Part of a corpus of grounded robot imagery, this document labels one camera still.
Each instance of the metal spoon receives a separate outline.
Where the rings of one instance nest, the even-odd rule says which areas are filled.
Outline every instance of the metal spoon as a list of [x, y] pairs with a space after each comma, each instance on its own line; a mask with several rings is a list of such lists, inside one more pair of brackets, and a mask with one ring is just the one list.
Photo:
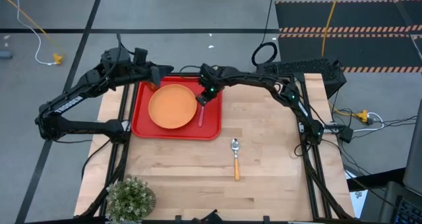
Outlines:
[[238, 181], [240, 179], [239, 162], [237, 161], [237, 151], [239, 150], [239, 141], [237, 141], [236, 138], [233, 138], [233, 140], [231, 141], [231, 149], [235, 153], [235, 180]]

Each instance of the potted plant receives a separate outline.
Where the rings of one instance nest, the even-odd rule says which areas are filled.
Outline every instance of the potted plant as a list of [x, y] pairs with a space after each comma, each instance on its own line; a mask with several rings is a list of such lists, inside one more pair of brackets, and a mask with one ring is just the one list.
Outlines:
[[147, 187], [148, 183], [137, 177], [129, 177], [107, 187], [108, 219], [122, 221], [142, 221], [156, 205], [156, 197]]

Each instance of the orange bowl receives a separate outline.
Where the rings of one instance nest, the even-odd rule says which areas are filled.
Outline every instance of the orange bowl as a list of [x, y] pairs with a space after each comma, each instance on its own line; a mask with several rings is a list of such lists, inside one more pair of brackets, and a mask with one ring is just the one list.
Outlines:
[[171, 84], [158, 89], [148, 104], [152, 121], [162, 128], [180, 128], [196, 113], [195, 95], [182, 85]]

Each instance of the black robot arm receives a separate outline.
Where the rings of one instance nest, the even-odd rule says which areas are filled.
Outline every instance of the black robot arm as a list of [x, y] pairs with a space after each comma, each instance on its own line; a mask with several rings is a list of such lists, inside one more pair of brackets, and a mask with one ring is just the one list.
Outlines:
[[132, 53], [120, 43], [119, 47], [107, 50], [101, 56], [100, 64], [80, 77], [78, 83], [69, 91], [39, 108], [35, 120], [41, 137], [46, 140], [58, 140], [66, 134], [105, 134], [112, 142], [123, 142], [121, 121], [113, 119], [105, 123], [69, 121], [61, 115], [86, 98], [95, 98], [109, 89], [140, 81], [151, 82], [157, 86], [163, 77], [172, 70], [172, 66], [155, 65], [146, 61], [147, 50], [135, 48]]
[[244, 84], [266, 88], [276, 101], [294, 112], [304, 127], [307, 141], [315, 145], [321, 142], [324, 126], [305, 110], [294, 82], [265, 74], [240, 72], [234, 67], [210, 67], [203, 64], [200, 67], [199, 84], [204, 87], [204, 91], [196, 97], [201, 105], [214, 99], [225, 86]]

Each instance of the wooden table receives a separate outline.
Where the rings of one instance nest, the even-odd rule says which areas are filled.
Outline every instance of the wooden table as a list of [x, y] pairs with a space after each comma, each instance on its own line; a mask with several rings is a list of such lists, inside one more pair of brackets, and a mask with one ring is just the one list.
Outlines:
[[[306, 74], [305, 79], [311, 105], [324, 121], [330, 121], [321, 75]], [[117, 118], [122, 91], [103, 96], [99, 121]], [[211, 141], [145, 139], [132, 134], [125, 174], [148, 181], [157, 196], [156, 208], [147, 219], [182, 215], [190, 220], [218, 209], [226, 221], [262, 221], [263, 215], [272, 221], [312, 220], [303, 161], [293, 154], [299, 135], [291, 110], [263, 88], [238, 85], [223, 92], [222, 118], [221, 134]], [[232, 138], [241, 145], [240, 181], [233, 177]], [[324, 139], [337, 144], [334, 135], [325, 134]], [[95, 135], [90, 154], [106, 140]], [[329, 191], [353, 215], [338, 149], [322, 142], [319, 150]], [[86, 166], [75, 215], [88, 208], [103, 187], [110, 152], [108, 146]], [[323, 217], [320, 192], [315, 190]]]

